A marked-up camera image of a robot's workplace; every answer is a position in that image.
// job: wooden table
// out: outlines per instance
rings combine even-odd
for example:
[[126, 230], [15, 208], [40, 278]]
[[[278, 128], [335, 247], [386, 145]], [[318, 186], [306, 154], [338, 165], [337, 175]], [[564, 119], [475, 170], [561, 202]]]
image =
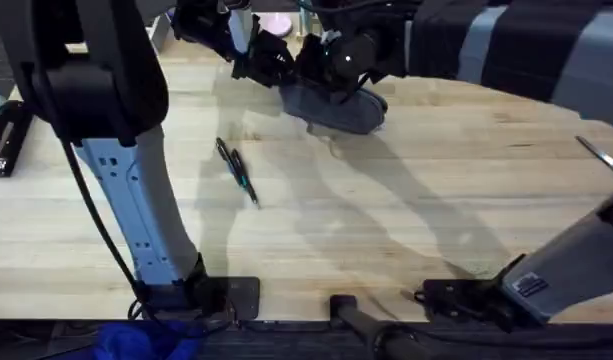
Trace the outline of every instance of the wooden table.
[[[209, 274], [261, 279], [261, 319], [326, 319], [329, 296], [348, 293], [377, 317], [422, 321], [402, 290], [493, 276], [613, 193], [613, 174], [573, 138], [613, 154], [613, 128], [554, 106], [388, 78], [373, 86], [390, 103], [383, 129], [315, 136], [282, 113], [276, 90], [231, 79], [210, 50], [171, 41], [161, 63], [166, 156], [186, 229]], [[216, 136], [240, 149], [262, 210], [237, 188]], [[36, 121], [15, 176], [0, 180], [0, 318], [122, 319], [132, 299], [56, 137]], [[613, 322], [613, 294], [556, 320]]]

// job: black pen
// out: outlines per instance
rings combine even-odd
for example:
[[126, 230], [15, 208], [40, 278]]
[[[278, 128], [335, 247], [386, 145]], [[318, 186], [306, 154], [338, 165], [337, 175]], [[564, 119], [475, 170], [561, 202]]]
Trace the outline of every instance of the black pen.
[[219, 152], [219, 155], [222, 157], [222, 159], [224, 159], [224, 161], [226, 161], [226, 164], [228, 164], [228, 170], [230, 170], [231, 174], [233, 174], [233, 176], [235, 177], [237, 184], [239, 184], [239, 186], [242, 186], [239, 176], [237, 175], [237, 170], [235, 169], [233, 159], [231, 159], [228, 153], [226, 143], [221, 138], [217, 138], [217, 140], [215, 140], [215, 143], [217, 145], [217, 151]]
[[237, 149], [233, 149], [231, 152], [231, 158], [233, 160], [233, 164], [235, 165], [235, 172], [240, 177], [240, 185], [246, 189], [248, 195], [250, 195], [250, 199], [253, 201], [253, 204], [259, 206], [259, 200], [257, 199], [257, 194], [255, 193], [255, 189], [253, 188], [253, 184], [250, 183], [250, 177], [248, 177], [248, 170], [246, 170], [246, 165], [242, 161], [241, 156], [239, 155], [239, 151]]
[[237, 184], [242, 187], [251, 200], [257, 207], [259, 207], [259, 200], [257, 199], [257, 194], [255, 193], [255, 189], [253, 185], [250, 183], [250, 178], [248, 177], [248, 171], [246, 170], [246, 166], [242, 161], [239, 152], [233, 149], [232, 155], [228, 152], [228, 148], [226, 147], [226, 143], [221, 138], [217, 138], [215, 141], [217, 144], [217, 151], [219, 155], [226, 161], [228, 164], [228, 170], [230, 170], [231, 174], [235, 177], [235, 181]]

